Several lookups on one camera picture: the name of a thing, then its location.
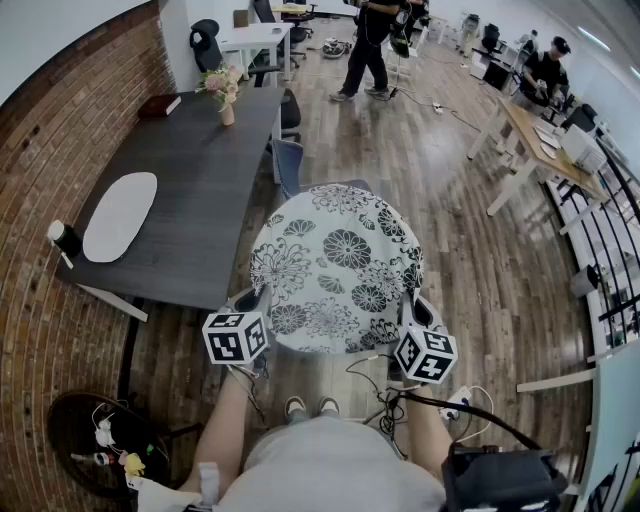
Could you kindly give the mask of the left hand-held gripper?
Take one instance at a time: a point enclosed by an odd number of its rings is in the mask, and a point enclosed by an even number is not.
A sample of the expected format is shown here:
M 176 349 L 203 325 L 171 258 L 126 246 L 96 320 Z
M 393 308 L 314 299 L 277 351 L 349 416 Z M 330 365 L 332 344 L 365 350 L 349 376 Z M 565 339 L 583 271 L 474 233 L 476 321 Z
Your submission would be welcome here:
M 254 311 L 259 305 L 259 312 Z M 257 378 L 253 365 L 269 347 L 272 291 L 246 288 L 229 298 L 225 307 L 233 312 L 210 313 L 202 327 L 206 350 L 213 365 L 225 365 Z

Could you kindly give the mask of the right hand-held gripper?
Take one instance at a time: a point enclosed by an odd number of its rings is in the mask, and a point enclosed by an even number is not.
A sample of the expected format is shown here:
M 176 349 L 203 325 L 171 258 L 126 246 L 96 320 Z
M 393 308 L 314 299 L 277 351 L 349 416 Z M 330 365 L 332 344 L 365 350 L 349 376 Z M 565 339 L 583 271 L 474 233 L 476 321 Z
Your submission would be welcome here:
M 415 321 L 421 326 L 415 327 Z M 445 330 L 440 313 L 423 296 L 405 292 L 399 309 L 400 338 L 394 350 L 403 375 L 412 381 L 441 384 L 458 360 L 454 337 Z

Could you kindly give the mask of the round floral black-white placemat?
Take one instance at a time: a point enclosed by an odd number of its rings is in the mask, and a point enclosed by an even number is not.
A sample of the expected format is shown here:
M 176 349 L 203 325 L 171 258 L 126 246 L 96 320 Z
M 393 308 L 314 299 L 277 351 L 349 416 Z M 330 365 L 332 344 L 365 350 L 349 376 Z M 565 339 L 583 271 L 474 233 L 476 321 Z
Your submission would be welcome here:
M 374 350 L 399 339 L 401 302 L 424 258 L 402 216 L 370 191 L 314 186 L 286 200 L 253 245 L 250 279 L 271 294 L 278 343 L 300 352 Z

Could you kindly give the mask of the blue fabric chair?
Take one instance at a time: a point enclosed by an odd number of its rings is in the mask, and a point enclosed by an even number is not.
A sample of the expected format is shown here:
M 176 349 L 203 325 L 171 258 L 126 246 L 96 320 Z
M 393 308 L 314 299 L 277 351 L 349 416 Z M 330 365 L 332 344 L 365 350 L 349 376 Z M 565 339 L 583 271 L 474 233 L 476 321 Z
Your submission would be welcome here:
M 310 193 L 320 202 L 359 202 L 374 197 L 369 185 L 363 180 L 302 185 L 300 169 L 303 163 L 304 149 L 299 143 L 285 140 L 272 142 L 274 157 L 274 176 L 279 179 L 280 195 L 289 200 L 302 193 Z

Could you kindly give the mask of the person's left forearm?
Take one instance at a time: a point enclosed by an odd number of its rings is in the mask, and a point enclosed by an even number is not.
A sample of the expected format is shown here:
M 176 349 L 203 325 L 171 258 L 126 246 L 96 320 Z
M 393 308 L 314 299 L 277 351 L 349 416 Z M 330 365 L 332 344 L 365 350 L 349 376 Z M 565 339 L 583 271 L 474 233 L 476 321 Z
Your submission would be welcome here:
M 216 464 L 220 478 L 220 497 L 238 477 L 251 383 L 246 371 L 228 370 L 214 410 L 199 438 L 190 474 L 179 491 L 200 491 L 201 463 Z

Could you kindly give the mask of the person's right forearm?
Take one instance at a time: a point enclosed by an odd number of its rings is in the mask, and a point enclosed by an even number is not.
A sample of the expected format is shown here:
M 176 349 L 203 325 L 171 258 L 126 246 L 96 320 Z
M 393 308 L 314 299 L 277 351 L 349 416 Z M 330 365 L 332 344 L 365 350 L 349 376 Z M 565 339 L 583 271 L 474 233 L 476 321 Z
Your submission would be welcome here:
M 419 401 L 432 398 L 431 390 L 424 386 L 411 392 L 405 399 L 409 459 L 443 483 L 442 465 L 448 457 L 452 438 L 437 407 Z

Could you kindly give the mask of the black armless chair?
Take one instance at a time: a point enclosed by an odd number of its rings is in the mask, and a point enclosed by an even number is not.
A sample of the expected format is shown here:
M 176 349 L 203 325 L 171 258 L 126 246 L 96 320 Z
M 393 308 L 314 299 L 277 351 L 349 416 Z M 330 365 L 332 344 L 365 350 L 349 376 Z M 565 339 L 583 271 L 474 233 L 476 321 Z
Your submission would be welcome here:
M 301 142 L 301 134 L 297 131 L 301 124 L 301 113 L 297 99 L 291 89 L 284 90 L 281 100 L 281 135 L 296 143 Z

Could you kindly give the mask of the black headrest office chair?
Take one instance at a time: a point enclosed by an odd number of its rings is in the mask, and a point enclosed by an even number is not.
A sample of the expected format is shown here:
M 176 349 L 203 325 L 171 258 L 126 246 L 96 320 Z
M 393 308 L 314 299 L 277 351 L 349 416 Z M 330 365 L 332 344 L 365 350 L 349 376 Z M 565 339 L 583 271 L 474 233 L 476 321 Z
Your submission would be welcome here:
M 217 36 L 220 31 L 219 24 L 213 19 L 202 19 L 191 26 L 189 45 L 194 53 L 196 65 L 201 73 L 217 71 L 222 68 L 224 58 L 219 47 Z M 265 77 L 272 74 L 277 78 L 281 67 L 278 64 L 271 65 L 264 62 L 257 65 L 249 63 L 248 50 L 240 50 L 240 63 L 249 77 L 254 77 L 254 86 L 260 88 L 264 85 Z

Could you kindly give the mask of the black mesh office chair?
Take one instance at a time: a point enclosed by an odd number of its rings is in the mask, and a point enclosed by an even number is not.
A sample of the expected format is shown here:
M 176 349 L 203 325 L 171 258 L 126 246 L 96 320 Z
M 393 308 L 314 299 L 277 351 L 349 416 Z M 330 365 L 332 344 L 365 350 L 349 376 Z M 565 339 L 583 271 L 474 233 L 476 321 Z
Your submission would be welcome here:
M 261 23 L 275 23 L 276 18 L 272 10 L 270 0 L 253 0 L 253 7 Z M 293 44 L 303 43 L 311 38 L 314 30 L 303 26 L 314 18 L 314 11 L 305 14 L 284 14 L 283 23 L 292 23 L 294 27 L 290 30 L 290 39 Z

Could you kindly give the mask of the dark grey wooden table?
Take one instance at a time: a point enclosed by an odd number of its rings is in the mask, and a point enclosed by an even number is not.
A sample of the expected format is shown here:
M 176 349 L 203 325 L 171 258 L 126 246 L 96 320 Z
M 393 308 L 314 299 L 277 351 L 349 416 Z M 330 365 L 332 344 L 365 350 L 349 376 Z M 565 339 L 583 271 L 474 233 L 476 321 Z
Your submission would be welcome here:
M 214 311 L 227 291 L 246 209 L 267 142 L 280 125 L 284 91 L 247 88 L 235 122 L 221 123 L 205 94 L 184 93 L 167 117 L 139 121 L 111 157 L 73 225 L 82 235 L 99 200 L 133 172 L 157 178 L 157 195 L 124 255 L 92 263 L 84 255 L 56 277 L 119 301 L 148 299 Z

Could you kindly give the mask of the white oval plate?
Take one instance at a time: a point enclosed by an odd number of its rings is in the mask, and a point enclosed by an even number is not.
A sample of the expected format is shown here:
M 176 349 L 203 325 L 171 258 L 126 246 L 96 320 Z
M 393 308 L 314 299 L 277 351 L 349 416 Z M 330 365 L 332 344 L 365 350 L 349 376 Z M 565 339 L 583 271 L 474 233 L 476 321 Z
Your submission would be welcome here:
M 139 233 L 157 189 L 157 177 L 150 172 L 116 180 L 89 219 L 83 235 L 84 256 L 93 263 L 111 263 L 123 256 Z

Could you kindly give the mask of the person's grey shirt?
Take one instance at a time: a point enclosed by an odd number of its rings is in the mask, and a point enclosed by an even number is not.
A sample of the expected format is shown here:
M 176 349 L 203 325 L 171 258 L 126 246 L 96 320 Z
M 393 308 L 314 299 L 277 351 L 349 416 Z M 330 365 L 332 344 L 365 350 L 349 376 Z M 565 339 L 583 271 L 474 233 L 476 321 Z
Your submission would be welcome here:
M 315 418 L 264 436 L 216 512 L 439 512 L 442 484 L 374 429 Z

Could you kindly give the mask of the black bottle white cap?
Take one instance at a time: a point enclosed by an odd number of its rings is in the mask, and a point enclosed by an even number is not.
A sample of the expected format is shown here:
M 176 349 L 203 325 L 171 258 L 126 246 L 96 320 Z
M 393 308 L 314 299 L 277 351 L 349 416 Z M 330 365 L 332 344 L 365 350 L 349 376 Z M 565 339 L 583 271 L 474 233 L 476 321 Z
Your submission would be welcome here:
M 54 220 L 47 230 L 47 238 L 58 248 L 67 267 L 73 269 L 72 259 L 81 252 L 82 241 L 72 227 L 60 220 Z

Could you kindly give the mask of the white side table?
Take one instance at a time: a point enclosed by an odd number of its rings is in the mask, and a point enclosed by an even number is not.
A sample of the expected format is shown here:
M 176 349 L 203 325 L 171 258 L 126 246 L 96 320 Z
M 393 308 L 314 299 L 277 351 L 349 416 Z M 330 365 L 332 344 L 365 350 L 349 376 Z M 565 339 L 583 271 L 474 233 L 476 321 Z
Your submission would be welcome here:
M 640 340 L 599 355 L 591 369 L 517 386 L 526 393 L 588 381 L 593 391 L 591 430 L 574 512 L 586 510 L 590 494 L 640 436 Z

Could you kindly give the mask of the dark red book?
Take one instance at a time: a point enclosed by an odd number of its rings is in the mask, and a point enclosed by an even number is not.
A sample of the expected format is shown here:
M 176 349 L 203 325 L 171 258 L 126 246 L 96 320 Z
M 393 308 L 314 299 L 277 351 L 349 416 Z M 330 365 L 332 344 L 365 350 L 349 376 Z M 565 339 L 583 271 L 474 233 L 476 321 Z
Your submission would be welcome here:
M 178 94 L 153 96 L 138 109 L 138 117 L 140 119 L 167 117 L 180 103 L 181 96 Z

